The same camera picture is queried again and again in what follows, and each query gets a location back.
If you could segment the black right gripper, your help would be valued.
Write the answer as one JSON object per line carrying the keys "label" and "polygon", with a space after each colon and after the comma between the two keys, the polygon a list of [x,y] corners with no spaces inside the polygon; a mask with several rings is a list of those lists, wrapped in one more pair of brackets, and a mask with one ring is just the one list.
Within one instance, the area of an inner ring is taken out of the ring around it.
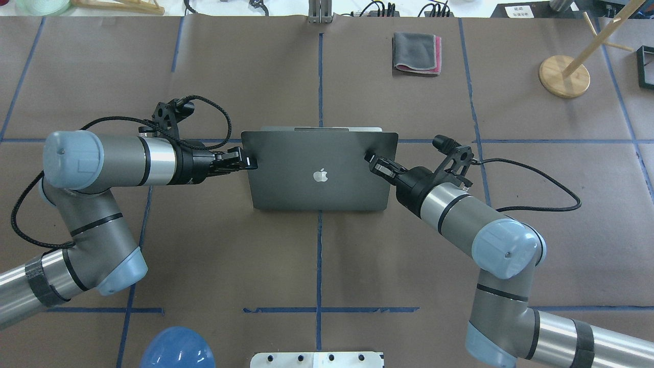
{"label": "black right gripper", "polygon": [[444,171],[430,172],[423,166],[407,170],[395,161],[377,156],[373,151],[366,151],[364,160],[369,163],[369,170],[395,186],[395,197],[410,212],[421,218],[421,208],[425,198],[432,189],[444,182],[458,185],[455,175]]}

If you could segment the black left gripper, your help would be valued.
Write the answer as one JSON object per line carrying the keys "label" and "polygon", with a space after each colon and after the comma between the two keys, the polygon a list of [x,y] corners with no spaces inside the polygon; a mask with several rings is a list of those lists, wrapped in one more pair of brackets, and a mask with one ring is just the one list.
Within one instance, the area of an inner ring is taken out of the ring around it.
{"label": "black left gripper", "polygon": [[239,146],[214,153],[180,146],[177,148],[177,185],[203,182],[208,177],[211,164],[212,177],[258,168],[257,161],[245,156]]}

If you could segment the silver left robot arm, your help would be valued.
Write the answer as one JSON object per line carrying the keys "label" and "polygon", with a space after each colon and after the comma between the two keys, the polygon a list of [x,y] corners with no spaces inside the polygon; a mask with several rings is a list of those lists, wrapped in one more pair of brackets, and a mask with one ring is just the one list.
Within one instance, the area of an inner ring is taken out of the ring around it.
{"label": "silver left robot arm", "polygon": [[85,291],[112,295],[145,277],[149,268],[112,187],[197,184],[256,168],[240,147],[212,152],[197,141],[51,133],[36,186],[58,210],[73,244],[2,274],[2,329]]}

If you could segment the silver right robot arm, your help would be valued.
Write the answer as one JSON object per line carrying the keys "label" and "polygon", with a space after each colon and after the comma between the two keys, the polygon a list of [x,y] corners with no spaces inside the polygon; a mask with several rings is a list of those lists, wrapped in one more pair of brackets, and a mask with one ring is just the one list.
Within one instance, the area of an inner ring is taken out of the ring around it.
{"label": "silver right robot arm", "polygon": [[519,359],[555,367],[652,367],[652,342],[531,308],[546,242],[532,227],[470,195],[465,177],[480,165],[468,146],[450,149],[435,170],[407,169],[367,152],[373,174],[398,201],[480,268],[465,348],[477,360],[515,367]]}

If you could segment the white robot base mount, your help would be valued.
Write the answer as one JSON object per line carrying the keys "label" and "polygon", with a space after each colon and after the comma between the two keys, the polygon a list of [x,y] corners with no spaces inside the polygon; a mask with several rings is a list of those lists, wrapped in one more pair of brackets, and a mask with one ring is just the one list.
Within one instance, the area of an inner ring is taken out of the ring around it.
{"label": "white robot base mount", "polygon": [[385,359],[373,351],[264,352],[252,357],[250,367],[385,367]]}

